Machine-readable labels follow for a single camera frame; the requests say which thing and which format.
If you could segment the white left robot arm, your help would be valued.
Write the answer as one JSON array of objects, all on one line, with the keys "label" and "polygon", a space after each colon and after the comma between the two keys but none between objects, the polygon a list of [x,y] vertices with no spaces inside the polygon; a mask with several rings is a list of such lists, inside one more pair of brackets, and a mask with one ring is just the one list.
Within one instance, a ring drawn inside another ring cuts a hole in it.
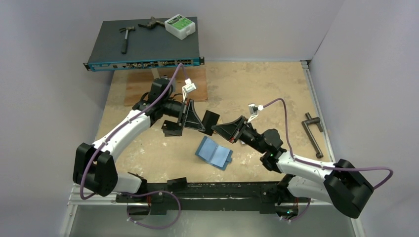
[{"label": "white left robot arm", "polygon": [[146,179],[133,173],[119,174],[116,160],[141,133],[151,128],[156,121],[167,115],[177,118],[176,122],[165,121],[166,136],[181,136],[189,128],[205,132],[204,123],[197,115],[194,101],[175,101],[173,79],[157,78],[151,89],[141,98],[128,115],[110,132],[92,144],[81,143],[76,149],[73,182],[94,195],[102,197],[112,192],[128,193],[135,202],[147,197]]}]

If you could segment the brown wooden board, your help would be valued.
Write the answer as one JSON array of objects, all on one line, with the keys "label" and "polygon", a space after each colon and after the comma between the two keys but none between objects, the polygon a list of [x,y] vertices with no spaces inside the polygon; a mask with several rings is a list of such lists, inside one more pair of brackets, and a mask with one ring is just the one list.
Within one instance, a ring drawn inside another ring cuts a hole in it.
[{"label": "brown wooden board", "polygon": [[[186,74],[191,79],[192,83],[197,87],[196,90],[188,93],[188,98],[196,102],[203,102],[208,100],[207,78],[204,67],[187,67]],[[151,69],[135,70],[129,73],[126,83],[126,95],[124,106],[133,106],[140,100],[140,97],[151,88],[151,83],[154,80]]]}]

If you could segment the black handled hammer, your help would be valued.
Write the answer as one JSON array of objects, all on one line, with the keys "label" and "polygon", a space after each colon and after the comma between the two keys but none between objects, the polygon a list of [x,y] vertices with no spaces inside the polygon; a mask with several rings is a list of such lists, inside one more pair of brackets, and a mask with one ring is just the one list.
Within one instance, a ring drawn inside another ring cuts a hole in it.
[{"label": "black handled hammer", "polygon": [[135,27],[134,26],[124,27],[124,28],[120,28],[119,29],[119,32],[120,33],[125,32],[125,36],[124,36],[124,40],[123,40],[122,48],[121,48],[121,54],[126,54],[127,53],[127,48],[128,48],[128,35],[132,31],[135,31]]}]

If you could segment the black credit card stack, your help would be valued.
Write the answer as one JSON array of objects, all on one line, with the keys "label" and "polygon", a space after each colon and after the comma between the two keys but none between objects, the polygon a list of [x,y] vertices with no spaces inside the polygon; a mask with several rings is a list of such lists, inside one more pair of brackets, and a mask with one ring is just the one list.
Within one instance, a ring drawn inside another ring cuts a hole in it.
[{"label": "black credit card stack", "polygon": [[179,123],[165,120],[162,125],[165,137],[182,136],[183,126]]}]

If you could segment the black block on base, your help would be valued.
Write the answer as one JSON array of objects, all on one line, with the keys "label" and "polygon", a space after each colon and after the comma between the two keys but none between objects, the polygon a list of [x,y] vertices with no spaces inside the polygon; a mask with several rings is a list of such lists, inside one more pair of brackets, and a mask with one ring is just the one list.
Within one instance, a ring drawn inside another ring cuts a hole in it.
[{"label": "black block on base", "polygon": [[184,190],[188,187],[188,182],[186,177],[167,180],[167,189],[171,192],[177,192]]}]

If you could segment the white green plastic box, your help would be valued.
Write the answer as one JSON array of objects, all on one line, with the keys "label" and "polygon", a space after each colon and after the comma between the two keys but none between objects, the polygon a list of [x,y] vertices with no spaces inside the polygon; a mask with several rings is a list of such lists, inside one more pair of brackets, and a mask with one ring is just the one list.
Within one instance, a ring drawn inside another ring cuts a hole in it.
[{"label": "white green plastic box", "polygon": [[198,36],[197,23],[191,17],[177,14],[164,21],[165,30],[178,38],[185,40]]}]

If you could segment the blue leather card holder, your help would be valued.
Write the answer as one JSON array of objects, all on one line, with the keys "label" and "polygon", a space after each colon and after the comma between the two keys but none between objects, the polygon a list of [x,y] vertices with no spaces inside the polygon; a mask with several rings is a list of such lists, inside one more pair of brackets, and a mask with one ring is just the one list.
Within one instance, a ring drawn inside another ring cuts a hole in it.
[{"label": "blue leather card holder", "polygon": [[201,160],[221,170],[225,170],[232,162],[232,154],[231,149],[217,144],[207,136],[203,137],[195,151],[195,155]]}]

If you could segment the dark metal clamp tool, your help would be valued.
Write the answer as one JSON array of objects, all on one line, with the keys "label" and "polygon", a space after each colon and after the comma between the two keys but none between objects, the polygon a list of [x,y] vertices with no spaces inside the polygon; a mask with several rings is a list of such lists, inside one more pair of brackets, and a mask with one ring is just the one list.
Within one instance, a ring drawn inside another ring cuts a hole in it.
[{"label": "dark metal clamp tool", "polygon": [[153,16],[150,18],[150,20],[148,21],[147,24],[145,24],[145,25],[143,25],[143,24],[137,24],[137,25],[138,25],[138,27],[145,28],[145,29],[150,29],[150,30],[151,29],[154,29],[156,26],[165,27],[165,23],[164,22],[162,22],[160,20],[157,20]]}]

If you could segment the blue network switch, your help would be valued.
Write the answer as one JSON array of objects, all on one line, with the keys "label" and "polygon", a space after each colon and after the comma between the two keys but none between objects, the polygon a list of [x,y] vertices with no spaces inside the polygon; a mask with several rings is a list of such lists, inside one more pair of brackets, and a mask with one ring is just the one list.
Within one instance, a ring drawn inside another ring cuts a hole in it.
[{"label": "blue network switch", "polygon": [[[154,29],[138,27],[148,19],[103,21],[92,53],[85,68],[91,72],[131,69],[175,68],[179,63],[186,67],[201,66],[204,56],[199,52],[199,37],[179,40],[162,26]],[[121,54],[125,32],[119,29],[134,26],[128,35],[126,54]]]}]

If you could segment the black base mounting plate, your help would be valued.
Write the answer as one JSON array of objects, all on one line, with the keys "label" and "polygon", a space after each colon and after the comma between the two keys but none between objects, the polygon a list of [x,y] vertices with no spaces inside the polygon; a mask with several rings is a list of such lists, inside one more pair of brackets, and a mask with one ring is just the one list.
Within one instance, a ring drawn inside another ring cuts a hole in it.
[{"label": "black base mounting plate", "polygon": [[167,211],[257,211],[293,218],[303,210],[307,198],[292,196],[283,181],[266,182],[188,182],[184,190],[171,192],[165,183],[148,183],[140,189],[145,197],[118,194],[117,203],[129,207],[144,205],[152,215],[165,215]]}]

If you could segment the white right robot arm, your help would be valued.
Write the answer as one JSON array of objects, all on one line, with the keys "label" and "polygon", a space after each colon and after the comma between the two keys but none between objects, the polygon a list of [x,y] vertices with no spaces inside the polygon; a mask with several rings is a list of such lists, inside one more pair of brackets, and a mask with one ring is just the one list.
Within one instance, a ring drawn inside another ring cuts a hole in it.
[{"label": "white right robot arm", "polygon": [[293,155],[282,147],[278,130],[258,133],[244,116],[211,128],[230,143],[242,141],[252,147],[262,154],[260,161],[267,170],[284,175],[277,184],[278,202],[293,197],[317,199],[356,219],[374,192],[370,182],[349,161],[320,162]]}]

